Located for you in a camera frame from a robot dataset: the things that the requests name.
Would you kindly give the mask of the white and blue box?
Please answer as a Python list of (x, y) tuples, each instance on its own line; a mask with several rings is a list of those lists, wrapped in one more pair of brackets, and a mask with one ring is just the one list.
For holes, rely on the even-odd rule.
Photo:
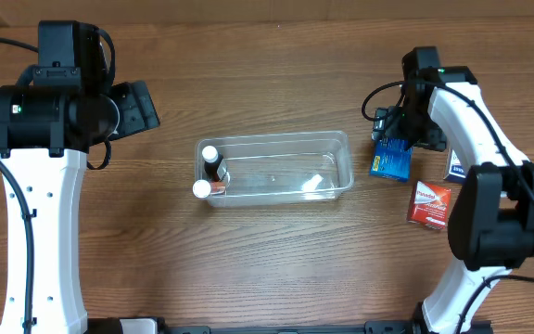
[(447, 182), (462, 184), (466, 178), (466, 173), (461, 165), (456, 153), (449, 149), (443, 179)]

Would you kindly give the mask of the red Panadol box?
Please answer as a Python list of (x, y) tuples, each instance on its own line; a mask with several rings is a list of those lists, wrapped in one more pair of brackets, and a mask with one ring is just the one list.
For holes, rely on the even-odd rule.
[(448, 222), (451, 190), (417, 181), (407, 211), (407, 221), (433, 229), (444, 229)]

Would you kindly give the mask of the black bottle white cap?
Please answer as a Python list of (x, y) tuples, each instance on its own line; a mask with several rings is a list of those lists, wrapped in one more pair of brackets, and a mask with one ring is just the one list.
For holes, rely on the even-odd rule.
[(211, 181), (221, 182), (227, 175), (224, 156), (214, 146), (205, 146), (202, 151), (204, 170)]

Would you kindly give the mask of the orange tube white cap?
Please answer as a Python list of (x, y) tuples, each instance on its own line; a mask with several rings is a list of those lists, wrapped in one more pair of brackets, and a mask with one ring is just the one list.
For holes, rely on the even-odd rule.
[(205, 199), (209, 196), (220, 195), (226, 190), (226, 185), (223, 182), (213, 182), (208, 180), (197, 180), (193, 186), (193, 194), (198, 199)]

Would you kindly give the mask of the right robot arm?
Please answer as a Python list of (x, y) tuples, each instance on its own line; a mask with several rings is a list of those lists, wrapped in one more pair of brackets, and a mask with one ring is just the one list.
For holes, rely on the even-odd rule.
[(503, 133), (466, 66), (444, 67), (438, 50), (419, 46), (401, 61), (397, 104), (372, 116), (371, 171), (402, 179), (413, 148), (450, 149), (464, 182), (450, 213), (432, 186), (417, 184), (411, 209), (425, 225), (448, 228), (449, 267), (409, 320), (369, 321), (369, 333), (489, 333), (474, 314), (503, 280), (534, 257), (534, 162)]

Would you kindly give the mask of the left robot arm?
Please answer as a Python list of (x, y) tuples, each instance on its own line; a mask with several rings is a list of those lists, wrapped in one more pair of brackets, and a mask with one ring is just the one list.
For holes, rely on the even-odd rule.
[(38, 27), (38, 61), (0, 87), (7, 209), (3, 333), (159, 333), (157, 317), (90, 318), (79, 274), (79, 206), (92, 146), (159, 126), (141, 81), (115, 83), (109, 35), (79, 21)]

